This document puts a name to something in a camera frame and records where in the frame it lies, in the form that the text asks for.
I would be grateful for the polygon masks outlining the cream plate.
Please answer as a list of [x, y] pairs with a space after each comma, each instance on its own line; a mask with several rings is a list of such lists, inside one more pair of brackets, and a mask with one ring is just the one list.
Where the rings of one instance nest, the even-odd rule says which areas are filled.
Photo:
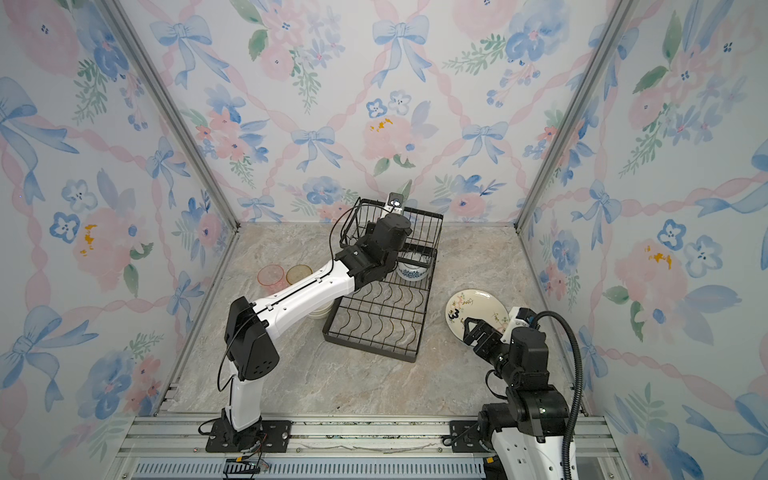
[[500, 333], [509, 325], [509, 312], [492, 294], [478, 289], [454, 293], [445, 306], [445, 320], [452, 334], [463, 339], [467, 318], [484, 320]]

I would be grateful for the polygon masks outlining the black wire dish rack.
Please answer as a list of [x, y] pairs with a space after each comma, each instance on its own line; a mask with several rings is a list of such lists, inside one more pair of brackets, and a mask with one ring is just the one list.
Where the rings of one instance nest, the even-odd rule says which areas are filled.
[[419, 282], [406, 282], [396, 272], [353, 294], [337, 299], [322, 329], [330, 343], [400, 361], [416, 361], [426, 323], [444, 216], [405, 207], [412, 233], [398, 263], [428, 268]]

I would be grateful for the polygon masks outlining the blue floral bowl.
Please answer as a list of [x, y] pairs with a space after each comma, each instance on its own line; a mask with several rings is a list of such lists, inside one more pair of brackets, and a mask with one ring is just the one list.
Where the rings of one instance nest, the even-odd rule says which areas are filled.
[[397, 275], [406, 282], [419, 282], [428, 274], [428, 268], [399, 262]]

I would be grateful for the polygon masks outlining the yellow glass cup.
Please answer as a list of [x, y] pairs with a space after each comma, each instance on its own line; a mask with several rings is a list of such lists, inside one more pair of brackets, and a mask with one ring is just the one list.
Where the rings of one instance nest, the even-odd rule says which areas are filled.
[[311, 267], [305, 264], [297, 264], [290, 267], [286, 272], [286, 281], [289, 285], [294, 285], [312, 274], [313, 269]]

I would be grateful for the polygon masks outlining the pink glass cup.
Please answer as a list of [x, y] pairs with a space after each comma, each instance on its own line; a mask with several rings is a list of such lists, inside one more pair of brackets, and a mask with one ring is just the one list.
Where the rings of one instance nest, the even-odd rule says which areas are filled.
[[257, 274], [257, 281], [266, 295], [273, 295], [287, 288], [285, 271], [278, 264], [269, 264]]

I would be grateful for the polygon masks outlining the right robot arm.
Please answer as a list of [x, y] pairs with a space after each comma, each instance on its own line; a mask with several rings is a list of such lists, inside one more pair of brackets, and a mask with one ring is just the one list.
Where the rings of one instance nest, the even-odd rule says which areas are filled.
[[508, 342], [481, 319], [465, 320], [463, 341], [505, 383], [497, 403], [478, 414], [480, 441], [499, 458], [508, 479], [576, 479], [574, 434], [581, 394], [568, 404], [549, 382], [549, 349], [538, 328], [515, 326]]

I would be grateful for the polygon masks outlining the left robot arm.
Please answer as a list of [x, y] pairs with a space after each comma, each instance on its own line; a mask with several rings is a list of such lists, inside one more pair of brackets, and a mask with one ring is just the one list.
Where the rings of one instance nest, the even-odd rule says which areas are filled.
[[319, 271], [268, 297], [230, 305], [224, 359], [230, 369], [225, 418], [236, 432], [261, 420], [264, 378], [279, 363], [274, 341], [312, 311], [362, 287], [385, 279], [397, 267], [412, 233], [408, 218], [386, 212], [373, 230], [346, 246]]

